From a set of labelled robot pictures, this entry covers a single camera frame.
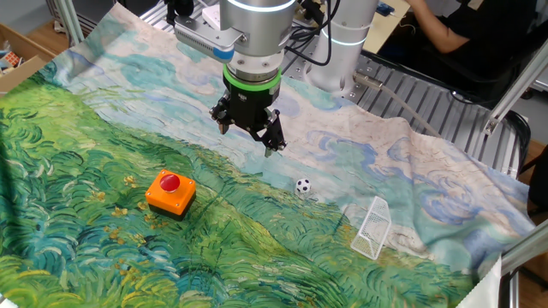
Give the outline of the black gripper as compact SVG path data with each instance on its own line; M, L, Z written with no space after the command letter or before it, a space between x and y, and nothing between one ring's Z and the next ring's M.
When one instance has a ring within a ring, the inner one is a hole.
M232 124L244 130L249 128L253 139L265 146L266 158L274 151L282 151L287 143L279 118L280 111L267 109L279 96L279 86L260 91L246 90L230 83L226 86L229 96L222 96L210 109L219 132L225 135Z

